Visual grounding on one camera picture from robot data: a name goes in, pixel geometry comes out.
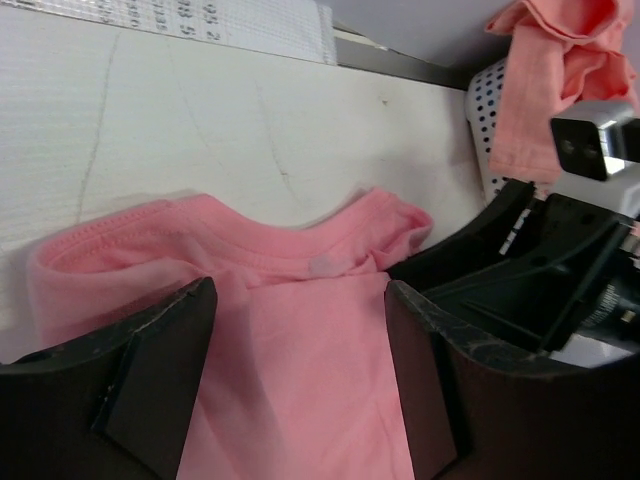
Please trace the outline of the pink t shirt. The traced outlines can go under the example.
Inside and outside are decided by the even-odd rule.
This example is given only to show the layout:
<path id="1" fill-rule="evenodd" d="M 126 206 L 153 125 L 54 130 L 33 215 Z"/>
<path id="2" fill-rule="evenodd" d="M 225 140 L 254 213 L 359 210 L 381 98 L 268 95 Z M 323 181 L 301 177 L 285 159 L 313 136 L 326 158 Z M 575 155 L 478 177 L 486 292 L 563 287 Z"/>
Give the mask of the pink t shirt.
<path id="1" fill-rule="evenodd" d="M 257 223 L 208 195 L 160 200 L 39 245 L 29 298 L 53 346 L 213 279 L 182 479 L 409 479 L 383 297 L 387 269 L 431 228 L 381 189 L 303 230 Z"/>

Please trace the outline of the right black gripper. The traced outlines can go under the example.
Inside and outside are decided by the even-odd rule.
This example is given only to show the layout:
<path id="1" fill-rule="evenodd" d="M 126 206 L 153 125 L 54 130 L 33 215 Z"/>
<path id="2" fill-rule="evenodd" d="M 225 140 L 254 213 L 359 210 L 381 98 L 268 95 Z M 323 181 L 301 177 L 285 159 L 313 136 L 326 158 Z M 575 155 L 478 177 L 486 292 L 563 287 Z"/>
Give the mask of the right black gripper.
<path id="1" fill-rule="evenodd" d="M 574 334 L 635 347 L 630 218 L 508 181 L 469 224 L 389 276 L 449 314 L 531 352 Z"/>

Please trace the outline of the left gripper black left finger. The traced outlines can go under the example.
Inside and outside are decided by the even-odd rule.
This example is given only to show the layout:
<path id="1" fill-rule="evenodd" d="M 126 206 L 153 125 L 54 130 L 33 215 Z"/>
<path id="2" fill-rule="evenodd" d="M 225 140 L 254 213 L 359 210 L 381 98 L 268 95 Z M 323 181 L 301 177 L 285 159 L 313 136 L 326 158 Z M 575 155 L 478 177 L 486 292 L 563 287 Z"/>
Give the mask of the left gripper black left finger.
<path id="1" fill-rule="evenodd" d="M 174 479 L 217 306 L 210 278 L 1 367 L 4 479 Z"/>

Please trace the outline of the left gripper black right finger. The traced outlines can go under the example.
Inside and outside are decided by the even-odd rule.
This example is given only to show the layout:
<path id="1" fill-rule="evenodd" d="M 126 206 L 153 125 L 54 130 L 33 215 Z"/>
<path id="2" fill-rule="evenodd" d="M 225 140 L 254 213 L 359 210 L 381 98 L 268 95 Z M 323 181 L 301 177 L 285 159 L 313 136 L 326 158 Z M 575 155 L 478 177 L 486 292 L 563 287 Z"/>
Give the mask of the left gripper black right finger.
<path id="1" fill-rule="evenodd" d="M 639 359 L 582 368 L 448 314 L 404 282 L 386 324 L 418 479 L 635 479 Z"/>

